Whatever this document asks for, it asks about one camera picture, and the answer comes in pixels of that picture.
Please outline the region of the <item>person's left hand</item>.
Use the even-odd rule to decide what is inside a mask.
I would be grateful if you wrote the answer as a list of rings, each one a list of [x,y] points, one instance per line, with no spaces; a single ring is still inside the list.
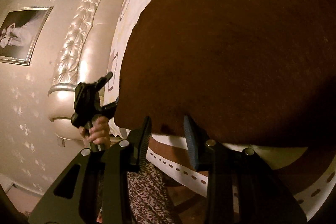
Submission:
[[[79,133],[87,143],[103,145],[106,149],[110,147],[109,120],[104,116],[98,117],[88,132],[84,127],[79,127]]]

